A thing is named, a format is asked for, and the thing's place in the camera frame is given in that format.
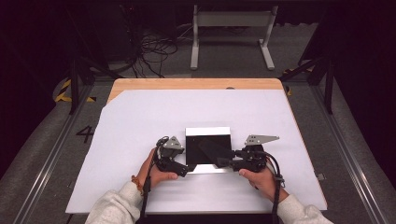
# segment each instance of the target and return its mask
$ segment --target hand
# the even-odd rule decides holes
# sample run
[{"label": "hand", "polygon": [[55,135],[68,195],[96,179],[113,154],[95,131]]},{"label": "hand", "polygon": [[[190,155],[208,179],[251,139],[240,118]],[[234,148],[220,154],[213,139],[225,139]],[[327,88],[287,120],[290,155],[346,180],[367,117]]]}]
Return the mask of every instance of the hand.
[{"label": "hand", "polygon": [[[239,174],[248,180],[251,187],[259,189],[264,198],[274,202],[276,181],[270,169],[265,167],[265,169],[262,169],[259,173],[254,173],[247,169],[240,169]],[[279,202],[282,202],[288,196],[289,194],[284,189],[280,188]]]},{"label": "hand", "polygon": [[[146,181],[146,176],[149,171],[149,166],[151,163],[151,158],[154,155],[154,149],[152,149],[148,155],[148,158],[143,162],[142,167],[140,167],[140,171],[137,174],[137,178],[139,179],[140,185],[144,186]],[[151,176],[151,188],[157,186],[161,181],[164,180],[175,180],[178,178],[177,174],[170,172],[162,172],[158,169],[156,165],[151,168],[150,172]]]}]

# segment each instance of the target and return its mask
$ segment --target white table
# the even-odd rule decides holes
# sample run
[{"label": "white table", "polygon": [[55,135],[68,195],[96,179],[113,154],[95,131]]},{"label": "white table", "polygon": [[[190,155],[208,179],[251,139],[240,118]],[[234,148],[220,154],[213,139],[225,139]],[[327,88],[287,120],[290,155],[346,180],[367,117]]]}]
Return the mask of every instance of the white table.
[{"label": "white table", "polygon": [[[227,87],[236,90],[224,90]],[[251,133],[279,136],[263,146],[279,162],[286,190],[304,204],[327,209],[277,79],[163,78],[115,82],[66,213],[89,213],[107,190],[120,189],[137,174],[159,138],[175,135],[185,145],[188,127],[231,127],[233,150],[242,148]],[[183,162],[183,155],[178,158]],[[272,204],[238,173],[187,174],[155,188],[148,196],[147,214],[271,213],[271,209]]]}]

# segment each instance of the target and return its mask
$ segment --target gray sleeve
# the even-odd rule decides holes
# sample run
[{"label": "gray sleeve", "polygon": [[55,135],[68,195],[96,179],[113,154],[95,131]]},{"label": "gray sleeve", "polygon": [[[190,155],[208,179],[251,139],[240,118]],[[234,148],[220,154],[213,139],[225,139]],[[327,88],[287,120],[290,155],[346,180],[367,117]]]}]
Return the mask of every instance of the gray sleeve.
[{"label": "gray sleeve", "polygon": [[120,191],[108,191],[93,206],[85,223],[136,223],[143,197],[136,184],[127,182]]},{"label": "gray sleeve", "polygon": [[303,206],[292,194],[279,204],[277,214],[285,224],[332,223],[314,205]]}]

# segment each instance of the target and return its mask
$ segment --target metal frame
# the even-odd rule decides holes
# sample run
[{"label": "metal frame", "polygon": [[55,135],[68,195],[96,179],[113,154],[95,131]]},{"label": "metal frame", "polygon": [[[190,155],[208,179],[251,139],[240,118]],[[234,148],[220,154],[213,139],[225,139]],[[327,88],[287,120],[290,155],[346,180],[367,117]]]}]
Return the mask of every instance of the metal frame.
[{"label": "metal frame", "polygon": [[199,26],[264,26],[266,27],[265,38],[259,39],[262,56],[269,70],[274,70],[274,62],[268,50],[268,41],[274,26],[277,6],[271,11],[198,11],[194,6],[193,12],[193,42],[191,53],[191,70],[198,69],[199,54]]},{"label": "metal frame", "polygon": [[341,134],[340,128],[338,126],[337,121],[332,115],[327,113],[327,107],[323,104],[323,93],[320,91],[318,86],[312,86],[311,91],[315,96],[317,104],[320,106],[320,110],[324,115],[327,124],[332,130],[332,135],[335,137],[338,144],[338,151],[341,155],[341,158],[350,174],[350,177],[356,187],[357,192],[361,196],[361,200],[364,204],[364,207],[367,210],[367,213],[370,216],[370,219],[373,223],[389,223],[384,213],[379,208],[378,203],[376,202],[374,193],[365,177],[361,167],[358,164],[355,156],[352,151],[347,146],[347,143]]},{"label": "metal frame", "polygon": [[306,79],[309,85],[317,86],[319,82],[326,76],[326,86],[325,86],[325,95],[324,95],[324,104],[326,106],[327,112],[332,114],[332,84],[334,80],[334,65],[332,64],[332,60],[329,57],[319,57],[314,60],[311,60],[291,72],[279,77],[278,79],[281,82],[288,81],[290,78],[298,76],[305,69],[308,69],[312,66],[315,66],[312,70],[312,74]]},{"label": "metal frame", "polygon": [[75,113],[69,115],[66,122],[64,123],[62,131],[59,134],[58,139],[55,142],[55,145],[53,146],[49,156],[47,157],[46,162],[43,165],[43,168],[41,168],[40,173],[35,179],[35,183],[33,184],[28,196],[26,197],[13,223],[20,224],[20,223],[27,223],[29,221],[29,217],[30,215],[32,215],[35,209],[35,205],[37,204],[41,194],[44,191],[44,188],[46,187],[48,181],[50,180],[52,171],[54,170],[55,165],[62,154],[65,140],[69,135],[70,130],[72,129],[75,121],[77,120],[78,114],[84,105],[85,99],[87,99],[87,97],[89,96],[92,87],[93,86],[83,87],[81,91],[81,97],[79,99],[79,101],[83,103],[78,105],[76,111],[74,111]]}]

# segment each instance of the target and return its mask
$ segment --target person's right hand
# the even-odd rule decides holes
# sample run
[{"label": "person's right hand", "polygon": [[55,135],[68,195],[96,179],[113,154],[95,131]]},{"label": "person's right hand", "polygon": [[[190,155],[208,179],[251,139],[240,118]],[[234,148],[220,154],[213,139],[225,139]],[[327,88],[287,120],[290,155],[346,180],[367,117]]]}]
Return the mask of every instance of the person's right hand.
[{"label": "person's right hand", "polygon": [[[263,197],[274,202],[276,181],[270,169],[265,167],[265,169],[262,169],[259,173],[254,173],[247,169],[240,169],[239,174],[248,180],[251,187],[258,189]],[[279,202],[282,202],[288,196],[289,194],[283,188],[280,188]]]}]

